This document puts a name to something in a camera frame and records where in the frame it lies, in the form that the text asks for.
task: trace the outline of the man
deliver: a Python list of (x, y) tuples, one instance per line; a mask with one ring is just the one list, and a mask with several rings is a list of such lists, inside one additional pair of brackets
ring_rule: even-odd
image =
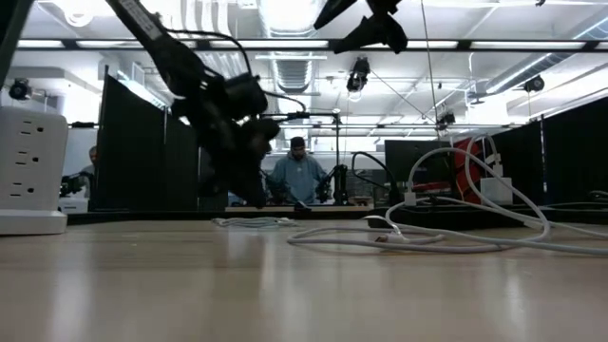
[(81, 172), (89, 174), (88, 176), (81, 177), (81, 185), (86, 187), (85, 197), (87, 199), (91, 196), (91, 181), (92, 177), (95, 176), (95, 167), (97, 165), (97, 146), (93, 146), (88, 150), (88, 158), (91, 160), (91, 165), (85, 167)]
[(327, 174), (318, 161), (306, 154), (304, 138), (292, 138), (290, 147), (287, 156), (276, 162), (271, 177), (274, 181), (286, 183), (296, 200), (314, 203), (316, 184)]

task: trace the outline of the metal frame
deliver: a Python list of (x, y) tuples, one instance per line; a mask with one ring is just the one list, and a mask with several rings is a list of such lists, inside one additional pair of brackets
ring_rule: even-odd
[(34, 0), (2, 0), (0, 10), (0, 79), (4, 84), (12, 56)]
[[(194, 51), (238, 51), (234, 43), (220, 39), (182, 39)], [(332, 52), (339, 39), (240, 39), (247, 51)], [(143, 51), (135, 38), (128, 39), (23, 39), (23, 51)], [(360, 47), (359, 52), (391, 52), (388, 46)], [(470, 40), (412, 39), (405, 52), (520, 52), (608, 53), (607, 40)]]

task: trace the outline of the white power cord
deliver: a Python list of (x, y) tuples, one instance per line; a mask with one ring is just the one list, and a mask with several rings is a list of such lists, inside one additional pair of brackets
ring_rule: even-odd
[[(484, 209), (493, 213), (501, 214), (516, 220), (523, 222), (528, 227), (533, 228), (542, 228), (542, 232), (535, 237), (528, 237), (524, 239), (509, 239), (509, 238), (492, 238), (492, 237), (478, 237), (473, 236), (466, 233), (442, 230), (442, 229), (429, 229), (424, 227), (417, 227), (412, 225), (400, 224), (392, 221), (390, 219), (390, 214), (394, 212), (399, 207), (405, 206), (405, 203), (399, 203), (397, 205), (392, 206), (386, 213), (386, 216), (383, 218), (386, 222), (388, 222), (393, 229), (371, 229), (371, 228), (361, 228), (361, 229), (353, 229), (353, 228), (321, 228), (321, 229), (312, 229), (307, 232), (303, 232), (292, 237), (288, 238), (288, 242), (292, 244), (346, 244), (346, 245), (358, 245), (358, 246), (366, 246), (366, 247), (376, 247), (385, 250), (399, 250), (399, 251), (419, 251), (419, 252), (436, 252), (436, 253), (481, 253), (481, 252), (495, 252), (501, 251), (507, 248), (513, 247), (529, 247), (529, 248), (537, 248), (558, 252), (566, 252), (566, 253), (576, 253), (576, 254), (587, 254), (594, 256), (608, 256), (608, 249), (605, 248), (586, 248), (586, 247), (577, 247), (570, 245), (560, 245), (554, 243), (548, 243), (547, 240), (550, 239), (551, 228), (563, 228), (572, 230), (574, 232), (585, 234), (588, 236), (596, 237), (596, 238), (608, 238), (608, 234), (597, 233), (593, 231), (588, 231), (585, 229), (581, 229), (578, 227), (573, 227), (567, 224), (562, 223), (554, 223), (550, 222), (546, 216), (542, 213), (541, 209), (534, 204), (528, 197), (526, 197), (522, 192), (506, 183), (502, 180), (502, 175), (499, 175), (495, 170), (489, 167), (485, 162), (479, 160), (477, 157), (470, 153), (470, 149), (472, 144), (476, 141), (475, 139), (471, 140), (469, 146), (467, 147), (467, 151), (458, 149), (458, 148), (438, 148), (434, 151), (426, 153), (417, 163), (412, 167), (411, 172), (409, 173), (408, 187), (411, 189), (413, 185), (412, 178), (413, 173), (418, 168), (418, 166), (430, 156), (439, 153), (451, 152), (451, 153), (459, 153), (464, 154), (466, 156), (465, 160), (465, 171), (466, 178), (469, 183), (469, 186), (480, 197), (484, 203), (488, 204), (490, 207), (468, 203), (464, 201), (460, 201), (457, 199), (448, 199), (448, 198), (439, 198), (439, 200), (452, 201), (459, 204), (469, 205), (478, 209)], [(495, 156), (498, 156), (496, 153), (496, 147), (491, 137), (489, 137), (490, 144), (493, 149), (493, 153)], [(496, 178), (502, 185), (506, 186), (510, 189), (513, 194), (522, 199), (538, 216), (537, 218), (529, 217), (527, 215), (514, 213), (507, 209), (502, 208), (500, 205), (494, 203), (493, 201), (486, 198), (475, 186), (475, 183), (472, 181), (470, 177), (469, 163), (473, 160), (478, 163), (485, 171), (487, 171), (492, 177)], [(402, 233), (419, 233), (426, 235), (434, 235), (435, 237), (429, 239), (396, 239), (395, 242), (393, 240), (388, 240), (388, 242), (377, 242), (377, 241), (360, 241), (360, 240), (351, 240), (351, 239), (341, 239), (341, 238), (306, 238), (318, 233), (329, 232), (329, 231), (347, 231), (347, 232), (365, 232), (365, 233), (387, 233), (391, 232), (396, 236), (402, 236)], [(485, 245), (480, 246), (428, 246), (432, 242), (436, 242), (444, 239), (444, 237), (452, 237), (452, 238), (463, 238), (468, 240), (473, 240), (476, 242), (485, 243)]]
[(280, 228), (297, 226), (297, 223), (289, 218), (214, 218), (211, 221), (220, 227), (237, 228)]

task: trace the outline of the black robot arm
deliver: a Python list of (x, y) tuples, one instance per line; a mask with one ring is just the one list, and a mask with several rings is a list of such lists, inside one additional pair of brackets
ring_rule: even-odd
[[(258, 78), (249, 70), (224, 79), (189, 47), (174, 39), (159, 17), (139, 0), (106, 1), (149, 53), (171, 92), (180, 96), (172, 106), (174, 115), (187, 117), (198, 133), (199, 144), (211, 157), (215, 175), (201, 191), (229, 189), (254, 206), (263, 206), (265, 196), (258, 170), (279, 126), (270, 119), (257, 119), (268, 107)], [(251, 120), (243, 125), (237, 123), (245, 117)]]

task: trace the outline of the gray hoodie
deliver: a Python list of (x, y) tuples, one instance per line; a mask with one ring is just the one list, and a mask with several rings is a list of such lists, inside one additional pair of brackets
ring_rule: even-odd
[(291, 152), (276, 162), (271, 175), (273, 180), (285, 182), (292, 195), (306, 204), (314, 203), (314, 189), (326, 176), (327, 173), (313, 157), (306, 155), (297, 161)]

